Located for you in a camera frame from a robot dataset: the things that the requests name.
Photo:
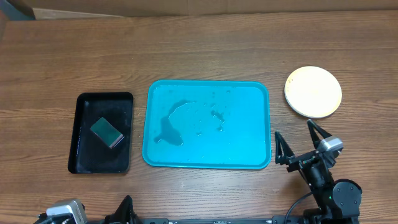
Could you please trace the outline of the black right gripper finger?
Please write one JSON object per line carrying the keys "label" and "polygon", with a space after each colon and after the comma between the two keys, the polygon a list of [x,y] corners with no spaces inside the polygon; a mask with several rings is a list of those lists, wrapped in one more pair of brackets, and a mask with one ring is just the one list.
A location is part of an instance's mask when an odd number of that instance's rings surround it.
{"label": "black right gripper finger", "polygon": [[282,137],[280,132],[276,131],[275,135],[275,163],[280,165],[289,165],[289,161],[295,157],[295,154]]}
{"label": "black right gripper finger", "polygon": [[318,146],[321,143],[321,140],[331,137],[331,134],[329,132],[321,128],[312,119],[307,120],[307,126],[315,149],[318,148]]}

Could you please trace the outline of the yellow green plate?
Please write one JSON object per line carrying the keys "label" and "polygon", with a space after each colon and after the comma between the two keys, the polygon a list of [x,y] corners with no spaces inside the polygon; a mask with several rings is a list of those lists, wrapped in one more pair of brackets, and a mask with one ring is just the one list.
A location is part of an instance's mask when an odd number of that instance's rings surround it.
{"label": "yellow green plate", "polygon": [[285,82],[284,95],[295,112],[308,118],[333,114],[343,97],[338,80],[329,71],[315,66],[294,70]]}

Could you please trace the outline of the pink green sponge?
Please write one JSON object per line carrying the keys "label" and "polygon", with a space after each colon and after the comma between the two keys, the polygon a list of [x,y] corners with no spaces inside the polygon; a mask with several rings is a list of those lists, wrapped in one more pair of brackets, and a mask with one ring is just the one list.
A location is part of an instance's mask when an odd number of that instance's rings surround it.
{"label": "pink green sponge", "polygon": [[91,126],[90,130],[110,149],[114,148],[124,139],[124,135],[104,117],[101,117],[99,120],[97,120],[97,122]]}

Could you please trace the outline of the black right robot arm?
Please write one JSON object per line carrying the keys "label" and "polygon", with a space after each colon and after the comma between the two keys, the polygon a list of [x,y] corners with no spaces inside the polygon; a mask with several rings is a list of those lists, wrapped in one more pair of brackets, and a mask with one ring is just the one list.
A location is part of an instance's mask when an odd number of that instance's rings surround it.
{"label": "black right robot arm", "polygon": [[[288,172],[298,171],[310,192],[298,199],[282,217],[283,223],[359,223],[362,188],[349,179],[334,180],[330,169],[343,150],[343,141],[325,131],[313,120],[307,121],[314,150],[296,156],[281,133],[276,131],[275,162]],[[309,196],[318,207],[293,217],[294,208]]]}

